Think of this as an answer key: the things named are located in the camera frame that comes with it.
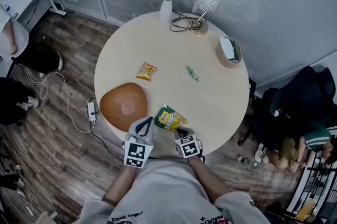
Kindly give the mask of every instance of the orange snack package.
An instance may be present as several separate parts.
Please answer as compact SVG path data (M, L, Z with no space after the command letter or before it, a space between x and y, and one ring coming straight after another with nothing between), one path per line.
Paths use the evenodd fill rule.
M151 73L153 73L156 69L157 67L154 67L151 64L144 62L136 77L150 81Z

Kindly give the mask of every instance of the shoe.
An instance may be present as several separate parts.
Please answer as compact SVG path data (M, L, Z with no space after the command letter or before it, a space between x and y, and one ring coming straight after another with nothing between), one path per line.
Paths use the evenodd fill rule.
M267 156L267 154L264 154L264 157L263 157L262 161L264 163L268 163L269 162L269 157Z
M23 180L21 179L21 178L19 178L19 181L18 181L18 183L21 185L21 186L25 186L25 183L23 182Z
M62 56L61 56L61 54L59 53L59 52L57 52L58 53L58 56L60 57L60 61L58 62L58 70L62 70L63 69L63 64L64 64L64 62L63 62L63 58L62 58Z
M34 107L38 107L39 101L38 99L33 98L32 96L28 96L28 104L31 104Z
M29 110L29 107L31 106L31 105L28 105L27 103L16 103L16 105L15 106L20 106L22 109L24 109L26 112Z
M19 189L19 188L16 190L16 192L17 192L21 197L23 197L23 198L26 197L26 195L24 194L24 192L23 192L21 189Z
M259 143L259 147L257 148L257 151L255 152L255 161L261 162L265 156L265 147L262 143Z

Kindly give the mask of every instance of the white t-shirt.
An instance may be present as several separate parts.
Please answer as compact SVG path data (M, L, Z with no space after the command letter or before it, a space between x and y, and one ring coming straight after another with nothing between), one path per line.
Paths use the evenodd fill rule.
M192 168L176 160L148 160L116 208L86 200L79 223L270 224L244 192L224 194L211 204Z
M4 31L4 27L9 20L12 22L15 43L17 46L17 52L14 55L11 55L11 46ZM12 57L19 56L27 47L28 39L28 31L21 26L18 21L13 19L4 7L0 5L0 56L2 56L5 61L9 61Z

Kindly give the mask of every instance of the white cable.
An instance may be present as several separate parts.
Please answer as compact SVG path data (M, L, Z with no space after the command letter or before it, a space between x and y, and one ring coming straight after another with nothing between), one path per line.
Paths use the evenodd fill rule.
M68 86L67 86L67 83L66 83L66 81L65 81L65 78L64 78L63 74L58 73L58 72L51 72L50 74L48 74L48 75L44 78L44 80L43 80L42 82L35 82L34 80L32 80L31 74L29 73L29 69L28 69L27 67L25 67L25 68L26 68L26 70L27 70L27 77L28 77L29 81L33 82L36 86L41 85L41 88L40 88L40 99L41 99L41 100L45 99L45 98L47 97L47 95L48 95L48 92L49 92L49 88L48 88L48 86L45 84L45 81L48 79L48 77L50 77L51 74L58 74L58 75L61 75L62 78L63 78L64 84L65 84L65 88L66 88L66 90L67 90L67 97L68 97L68 114L69 114L69 116L70 116L70 119L72 120L72 122L73 122L75 128L76 128L78 131L80 131L80 132L82 132L82 133L90 133L90 132L92 132L92 130L95 128L96 121L94 121L94 126L93 126L92 129L89 130L89 131L81 130L81 129L79 129L79 128L76 126L75 121L74 121L72 115L70 114L69 91L68 91ZM41 93L42 93L43 87L46 87L46 88L47 88L47 93L46 93L46 95L42 98Z
M31 211L33 210L33 200L32 200L32 197L34 198L34 200L36 200L36 202L40 205L40 206L42 206L43 207L43 209L44 210L46 210L47 212L48 212L48 214L50 214L49 213L49 211L31 194L31 193L29 193L29 197L30 197L30 199L31 199Z

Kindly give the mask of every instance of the snack bag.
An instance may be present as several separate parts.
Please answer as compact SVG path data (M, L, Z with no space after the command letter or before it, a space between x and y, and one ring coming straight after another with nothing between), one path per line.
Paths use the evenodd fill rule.
M154 118L154 123L163 129L174 131L181 124L186 124L188 121L171 107L164 104Z
M151 64L144 62L136 77L150 81L151 73L153 73L153 71L155 71L156 69L157 67L154 67Z

